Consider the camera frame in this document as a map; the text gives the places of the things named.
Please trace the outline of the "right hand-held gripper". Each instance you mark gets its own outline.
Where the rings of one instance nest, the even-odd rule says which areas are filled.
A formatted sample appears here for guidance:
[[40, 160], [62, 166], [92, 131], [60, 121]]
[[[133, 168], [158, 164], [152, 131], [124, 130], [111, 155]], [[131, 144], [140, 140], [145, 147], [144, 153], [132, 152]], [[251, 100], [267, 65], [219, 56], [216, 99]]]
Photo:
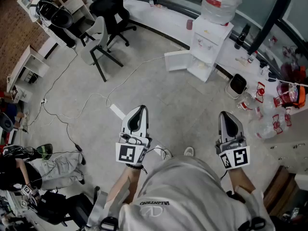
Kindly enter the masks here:
[[247, 146], [240, 120], [229, 112], [222, 111], [218, 116], [218, 130], [222, 140], [234, 140], [219, 143], [215, 148], [226, 170], [236, 169], [250, 164], [250, 146]]

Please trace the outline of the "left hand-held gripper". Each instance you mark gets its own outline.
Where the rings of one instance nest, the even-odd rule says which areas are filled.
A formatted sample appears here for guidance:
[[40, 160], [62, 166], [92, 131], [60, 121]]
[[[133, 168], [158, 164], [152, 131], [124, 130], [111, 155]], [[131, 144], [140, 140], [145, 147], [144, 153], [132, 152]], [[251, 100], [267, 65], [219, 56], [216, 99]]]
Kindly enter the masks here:
[[148, 109], [145, 105], [132, 109], [123, 118], [120, 140], [115, 144], [117, 162], [132, 166], [142, 165], [152, 142], [151, 138], [147, 138], [147, 129]]

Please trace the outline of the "white panel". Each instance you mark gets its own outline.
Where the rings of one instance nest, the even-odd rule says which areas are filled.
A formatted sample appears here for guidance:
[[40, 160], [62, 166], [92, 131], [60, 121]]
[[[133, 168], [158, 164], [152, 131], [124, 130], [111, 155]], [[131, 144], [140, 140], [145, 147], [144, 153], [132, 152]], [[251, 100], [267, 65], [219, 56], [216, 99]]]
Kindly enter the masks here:
[[178, 71], [187, 69], [191, 54], [189, 50], [167, 52], [164, 54], [166, 70]]

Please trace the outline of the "white water dispenser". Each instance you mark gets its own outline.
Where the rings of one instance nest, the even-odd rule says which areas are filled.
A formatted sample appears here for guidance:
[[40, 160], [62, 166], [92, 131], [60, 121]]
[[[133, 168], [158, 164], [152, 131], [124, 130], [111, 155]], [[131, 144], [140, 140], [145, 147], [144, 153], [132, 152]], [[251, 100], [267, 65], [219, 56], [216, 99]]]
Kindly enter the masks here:
[[192, 26], [191, 62], [187, 68], [188, 72], [206, 82], [216, 67], [216, 59], [232, 29], [232, 23], [214, 24], [201, 16], [195, 19]]

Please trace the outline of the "person's left forearm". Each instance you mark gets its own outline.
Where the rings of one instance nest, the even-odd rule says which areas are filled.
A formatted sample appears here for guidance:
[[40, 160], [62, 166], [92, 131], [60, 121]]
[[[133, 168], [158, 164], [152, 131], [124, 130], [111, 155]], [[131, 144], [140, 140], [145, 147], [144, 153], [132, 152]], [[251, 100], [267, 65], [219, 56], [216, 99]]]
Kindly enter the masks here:
[[140, 167], [131, 167], [131, 166], [126, 166], [124, 169], [123, 173], [121, 174], [120, 178], [117, 180], [117, 182], [113, 185], [111, 188], [106, 202], [110, 202], [114, 200], [117, 196], [117, 194], [120, 192], [123, 186], [125, 186], [126, 182], [129, 181], [129, 194], [128, 196], [124, 199], [123, 203], [125, 204], [130, 204], [135, 196], [137, 187], [138, 187], [138, 182], [140, 178], [142, 169]]

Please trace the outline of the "person's right forearm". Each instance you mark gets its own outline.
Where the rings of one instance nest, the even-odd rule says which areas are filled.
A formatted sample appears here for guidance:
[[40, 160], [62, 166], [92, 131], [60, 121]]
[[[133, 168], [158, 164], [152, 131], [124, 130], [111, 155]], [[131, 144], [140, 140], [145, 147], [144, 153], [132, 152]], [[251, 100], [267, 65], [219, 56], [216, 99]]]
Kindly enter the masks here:
[[230, 169], [228, 174], [234, 190], [236, 187], [241, 187], [251, 193], [256, 189], [241, 167]]

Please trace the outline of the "large clear water bottle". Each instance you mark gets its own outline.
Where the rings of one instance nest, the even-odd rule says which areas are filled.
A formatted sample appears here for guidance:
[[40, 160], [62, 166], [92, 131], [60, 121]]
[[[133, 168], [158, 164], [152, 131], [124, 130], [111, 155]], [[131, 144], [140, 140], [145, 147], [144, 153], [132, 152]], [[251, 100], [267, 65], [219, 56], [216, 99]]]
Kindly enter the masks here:
[[225, 25], [235, 16], [242, 0], [202, 0], [201, 16], [215, 24]]

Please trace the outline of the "white trash bin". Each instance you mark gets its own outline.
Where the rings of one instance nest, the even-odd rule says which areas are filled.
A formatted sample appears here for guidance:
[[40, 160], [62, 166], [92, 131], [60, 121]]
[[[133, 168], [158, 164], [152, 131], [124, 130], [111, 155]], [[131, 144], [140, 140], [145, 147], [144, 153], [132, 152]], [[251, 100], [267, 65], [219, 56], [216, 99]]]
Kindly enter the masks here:
[[240, 74], [235, 74], [225, 88], [225, 92], [232, 99], [237, 99], [246, 89], [246, 79]]

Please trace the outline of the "person's white t-shirt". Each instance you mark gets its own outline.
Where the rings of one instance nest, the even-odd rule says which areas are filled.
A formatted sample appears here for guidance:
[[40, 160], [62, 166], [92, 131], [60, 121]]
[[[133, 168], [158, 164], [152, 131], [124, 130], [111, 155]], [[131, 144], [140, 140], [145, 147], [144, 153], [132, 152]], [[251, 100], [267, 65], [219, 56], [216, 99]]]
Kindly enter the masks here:
[[163, 161], [125, 204], [128, 186], [86, 231], [275, 231], [260, 190], [236, 187], [229, 197], [216, 173], [194, 156]]

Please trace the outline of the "black thermos flask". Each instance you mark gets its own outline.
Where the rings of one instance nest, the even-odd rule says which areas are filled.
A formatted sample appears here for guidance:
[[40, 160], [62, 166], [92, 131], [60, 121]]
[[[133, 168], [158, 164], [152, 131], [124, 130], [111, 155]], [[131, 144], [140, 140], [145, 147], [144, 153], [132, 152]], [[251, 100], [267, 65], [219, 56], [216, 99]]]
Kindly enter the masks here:
[[246, 36], [249, 33], [250, 28], [251, 28], [250, 24], [246, 24], [244, 26], [244, 28], [242, 29], [240, 35], [238, 36], [238, 38], [235, 41], [235, 45], [234, 45], [235, 49], [239, 50], [242, 47], [242, 45], [244, 43], [244, 40], [245, 40]]

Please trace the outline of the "grey chair with black legs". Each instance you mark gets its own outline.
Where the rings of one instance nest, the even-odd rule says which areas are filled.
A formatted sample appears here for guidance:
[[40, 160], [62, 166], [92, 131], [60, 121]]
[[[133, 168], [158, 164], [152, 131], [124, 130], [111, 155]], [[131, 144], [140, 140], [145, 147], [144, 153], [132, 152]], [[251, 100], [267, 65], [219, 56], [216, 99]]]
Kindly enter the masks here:
[[118, 66], [124, 66], [108, 51], [108, 33], [105, 20], [102, 16], [96, 18], [94, 24], [80, 36], [80, 40], [83, 45], [83, 48], [80, 51], [81, 59], [87, 65], [95, 65], [104, 82], [106, 82], [106, 78], [98, 62], [101, 57], [106, 56]]

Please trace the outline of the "white window ledge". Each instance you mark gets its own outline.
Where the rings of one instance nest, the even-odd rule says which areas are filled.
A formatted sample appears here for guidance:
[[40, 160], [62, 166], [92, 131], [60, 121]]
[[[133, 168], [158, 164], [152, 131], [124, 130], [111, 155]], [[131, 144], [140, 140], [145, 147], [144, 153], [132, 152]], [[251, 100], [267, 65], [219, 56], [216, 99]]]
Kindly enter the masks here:
[[[186, 29], [187, 20], [190, 19], [188, 16], [155, 5], [151, 7], [149, 3], [138, 0], [124, 0], [124, 7], [133, 22], [167, 35], [178, 43], [189, 46], [190, 50], [193, 31]], [[225, 40], [216, 59], [216, 67], [220, 66], [232, 75], [240, 74], [246, 79], [249, 87], [261, 82], [265, 85], [266, 94], [278, 97], [277, 86], [283, 83], [283, 80], [260, 76], [258, 61], [249, 63], [246, 50], [243, 48], [237, 50], [233, 45], [234, 42], [230, 37]]]

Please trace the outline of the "black office chair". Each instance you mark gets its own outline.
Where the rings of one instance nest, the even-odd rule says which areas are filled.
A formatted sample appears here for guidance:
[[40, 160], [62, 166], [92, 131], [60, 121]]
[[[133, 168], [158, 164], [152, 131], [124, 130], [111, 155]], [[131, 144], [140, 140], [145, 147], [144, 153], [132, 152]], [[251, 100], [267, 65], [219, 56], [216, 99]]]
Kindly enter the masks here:
[[90, 12], [96, 17], [104, 18], [107, 33], [110, 36], [108, 44], [119, 36], [125, 41], [125, 45], [129, 46], [129, 41], [121, 34], [128, 30], [137, 30], [136, 26], [128, 26], [130, 14], [124, 8], [124, 0], [92, 0]]
[[94, 188], [93, 202], [84, 193], [66, 198], [57, 192], [47, 191], [35, 207], [36, 214], [52, 225], [62, 224], [66, 227], [68, 221], [73, 221], [82, 229], [88, 222], [99, 190], [98, 186]]

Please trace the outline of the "white open shelf unit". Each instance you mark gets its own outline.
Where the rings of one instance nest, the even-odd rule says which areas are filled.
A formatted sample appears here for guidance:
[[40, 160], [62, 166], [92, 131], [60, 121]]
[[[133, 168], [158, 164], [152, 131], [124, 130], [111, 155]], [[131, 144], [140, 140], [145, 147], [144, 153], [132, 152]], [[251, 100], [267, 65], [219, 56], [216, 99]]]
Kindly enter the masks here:
[[[88, 7], [83, 0], [57, 0], [61, 4], [61, 8], [70, 12], [73, 17], [73, 22], [77, 24], [82, 19], [94, 20]], [[27, 0], [17, 0], [17, 3], [27, 12], [30, 13], [30, 2]]]

